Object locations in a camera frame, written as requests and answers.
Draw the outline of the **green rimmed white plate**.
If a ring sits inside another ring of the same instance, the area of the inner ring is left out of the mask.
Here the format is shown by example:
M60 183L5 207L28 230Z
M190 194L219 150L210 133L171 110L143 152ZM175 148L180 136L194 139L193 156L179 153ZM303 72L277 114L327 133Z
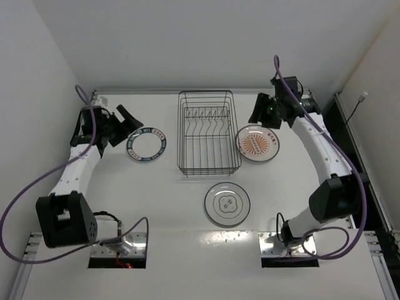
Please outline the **green rimmed white plate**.
M162 131L154 127L143 127L127 139L126 151L135 161L148 163L162 155L166 146L167 139Z

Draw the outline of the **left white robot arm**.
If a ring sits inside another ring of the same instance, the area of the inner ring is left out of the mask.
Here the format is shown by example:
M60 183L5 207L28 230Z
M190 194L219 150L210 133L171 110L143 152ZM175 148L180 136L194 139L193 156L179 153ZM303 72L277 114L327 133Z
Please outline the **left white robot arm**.
M96 218L86 201L86 191L96 164L107 146L115 147L143 126L122 105L118 119L106 108L81 109L70 141L70 159L56 186L36 202L36 212L49 248L92 244Z

